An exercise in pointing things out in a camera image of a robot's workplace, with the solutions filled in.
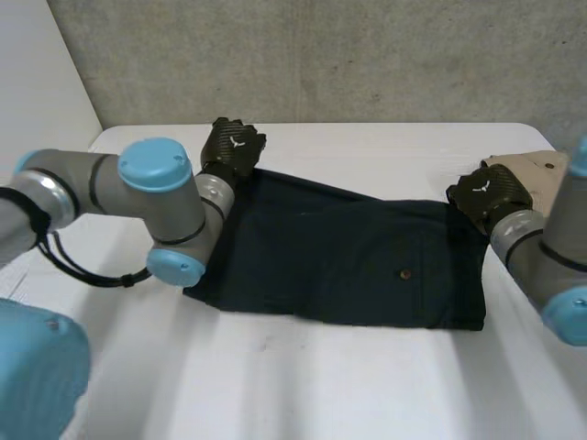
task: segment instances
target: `gray metal arm segment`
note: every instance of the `gray metal arm segment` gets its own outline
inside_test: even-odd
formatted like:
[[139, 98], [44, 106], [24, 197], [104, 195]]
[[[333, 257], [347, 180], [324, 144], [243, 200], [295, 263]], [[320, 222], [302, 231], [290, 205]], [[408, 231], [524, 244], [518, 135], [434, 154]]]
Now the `gray metal arm segment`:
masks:
[[517, 284], [564, 342], [587, 345], [587, 142], [559, 188], [548, 220], [535, 211], [502, 219], [491, 244]]
[[[121, 157], [38, 151], [10, 186], [50, 214], [50, 230], [86, 213], [141, 218], [154, 243], [148, 269], [181, 286], [204, 273], [234, 202], [227, 183], [211, 174], [194, 177], [183, 147], [161, 138], [133, 144]], [[36, 237], [18, 206], [0, 200], [0, 215], [0, 264], [6, 264]]]

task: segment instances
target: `table surface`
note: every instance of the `table surface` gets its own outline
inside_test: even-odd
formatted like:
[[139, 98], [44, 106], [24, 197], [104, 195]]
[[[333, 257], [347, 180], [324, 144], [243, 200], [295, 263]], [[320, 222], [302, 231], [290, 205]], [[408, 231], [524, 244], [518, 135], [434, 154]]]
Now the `table surface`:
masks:
[[[519, 124], [277, 124], [259, 166], [382, 199], [445, 200], [492, 154], [551, 149]], [[199, 162], [209, 126], [120, 126], [93, 150], [169, 137]], [[85, 215], [63, 231], [90, 270], [144, 266], [138, 220]], [[221, 313], [148, 280], [100, 290], [26, 255], [13, 298], [68, 314], [93, 347], [66, 438], [584, 439], [587, 352], [565, 346], [488, 250], [482, 332], [363, 328]]]

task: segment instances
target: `beige cloth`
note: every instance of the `beige cloth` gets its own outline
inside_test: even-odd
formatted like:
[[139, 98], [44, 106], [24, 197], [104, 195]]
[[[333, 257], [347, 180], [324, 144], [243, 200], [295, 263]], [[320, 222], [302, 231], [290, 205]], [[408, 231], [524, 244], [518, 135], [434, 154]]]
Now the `beige cloth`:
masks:
[[496, 163], [507, 167], [532, 196], [534, 209], [548, 216], [569, 164], [569, 156], [557, 151], [535, 151], [491, 156], [483, 162], [488, 167]]

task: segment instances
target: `gray wall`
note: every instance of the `gray wall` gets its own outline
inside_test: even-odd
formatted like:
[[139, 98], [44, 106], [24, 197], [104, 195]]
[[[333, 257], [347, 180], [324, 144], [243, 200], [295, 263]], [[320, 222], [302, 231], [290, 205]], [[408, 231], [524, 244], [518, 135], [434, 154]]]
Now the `gray wall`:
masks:
[[587, 133], [585, 0], [49, 0], [104, 127], [511, 121]]

